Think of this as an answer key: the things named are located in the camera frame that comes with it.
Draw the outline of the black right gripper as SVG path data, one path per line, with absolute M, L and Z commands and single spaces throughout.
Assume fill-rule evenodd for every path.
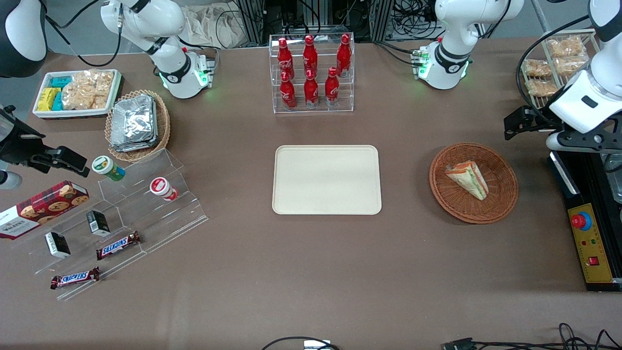
M 49 148 L 43 142 L 45 135 L 14 117 L 13 105 L 1 106 L 0 158 L 6 164 L 33 168 L 48 174 L 50 168 L 66 169 L 87 177 L 90 169 L 87 159 L 66 146 Z

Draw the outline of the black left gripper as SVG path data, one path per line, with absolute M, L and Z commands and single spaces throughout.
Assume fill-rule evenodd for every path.
M 547 137 L 547 148 L 553 151 L 620 154 L 621 127 L 620 117 L 609 117 L 586 133 L 580 133 L 566 122 L 559 131 L 559 117 L 550 109 L 531 110 L 521 106 L 504 118 L 504 139 L 509 141 L 529 131 L 553 132 Z

